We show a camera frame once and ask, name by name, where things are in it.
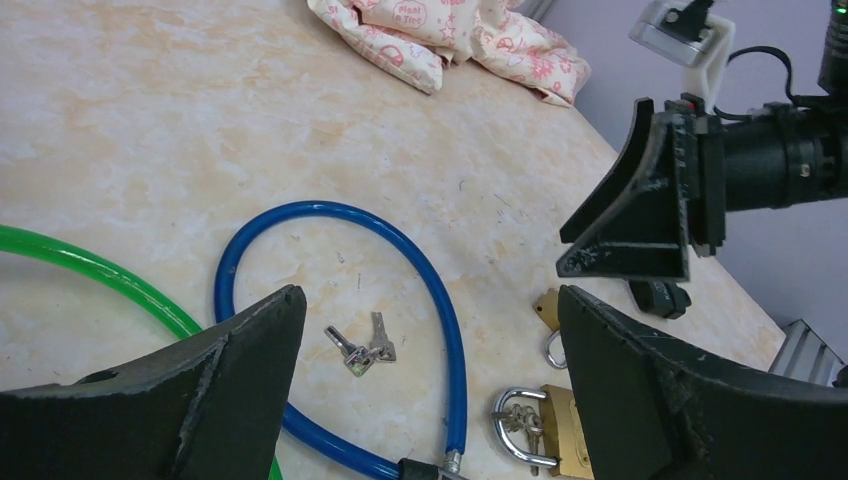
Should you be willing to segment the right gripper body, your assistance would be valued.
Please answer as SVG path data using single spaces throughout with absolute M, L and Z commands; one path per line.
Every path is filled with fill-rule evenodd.
M 688 214 L 690 245 L 714 255 L 732 212 L 784 209 L 847 196 L 847 106 L 807 99 L 770 103 L 724 124 L 696 122 L 697 161 Z

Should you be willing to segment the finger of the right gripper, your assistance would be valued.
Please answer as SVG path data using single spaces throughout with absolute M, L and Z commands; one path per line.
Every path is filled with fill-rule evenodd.
M 686 281 L 687 213 L 676 133 L 684 117 L 634 104 L 628 140 L 592 193 L 559 231 L 561 278 Z

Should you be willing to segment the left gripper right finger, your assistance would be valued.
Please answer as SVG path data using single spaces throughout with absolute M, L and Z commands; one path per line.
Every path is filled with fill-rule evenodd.
M 598 479 L 843 479 L 847 392 L 767 373 L 558 292 L 568 374 Z

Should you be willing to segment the black padlock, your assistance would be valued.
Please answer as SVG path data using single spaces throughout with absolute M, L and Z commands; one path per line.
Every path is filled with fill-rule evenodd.
M 664 319 L 677 319 L 692 305 L 688 292 L 674 282 L 631 280 L 628 282 L 638 308 Z

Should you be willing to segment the large brass padlock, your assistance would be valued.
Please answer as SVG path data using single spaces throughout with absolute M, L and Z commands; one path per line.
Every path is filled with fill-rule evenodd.
M 504 410 L 514 403 L 531 406 L 541 417 L 543 434 L 539 454 L 516 459 L 504 448 L 490 418 L 495 438 L 504 452 L 527 465 L 533 475 L 545 470 L 553 477 L 594 477 L 575 397 L 571 390 L 554 385 L 543 385 L 537 389 L 510 387 L 496 397 L 490 414 Z M 526 440 L 519 434 L 512 434 L 511 439 L 520 448 L 526 447 Z

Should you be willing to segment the small brass padlock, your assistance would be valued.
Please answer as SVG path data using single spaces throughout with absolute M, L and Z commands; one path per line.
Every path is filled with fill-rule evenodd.
M 546 362 L 554 369 L 566 370 L 568 368 L 568 364 L 565 354 L 557 357 L 553 351 L 554 344 L 557 341 L 561 341 L 558 320 L 558 298 L 558 290 L 556 288 L 551 288 L 534 301 L 533 310 L 539 319 L 550 330 L 550 333 L 546 337 L 542 347 Z

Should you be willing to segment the large padlock keys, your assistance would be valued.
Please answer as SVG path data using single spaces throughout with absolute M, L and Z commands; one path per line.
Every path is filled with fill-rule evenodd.
M 543 426 L 541 417 L 531 406 L 514 403 L 491 413 L 490 418 L 504 448 L 516 459 L 539 454 Z M 511 439 L 512 434 L 519 434 L 526 440 L 524 449 Z

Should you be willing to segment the blue lock keys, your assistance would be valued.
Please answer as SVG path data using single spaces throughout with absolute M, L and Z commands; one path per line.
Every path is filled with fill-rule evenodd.
M 325 335 L 339 350 L 344 366 L 357 378 L 364 376 L 375 364 L 397 362 L 397 352 L 390 340 L 381 312 L 372 312 L 372 339 L 367 345 L 346 338 L 335 326 L 324 329 Z

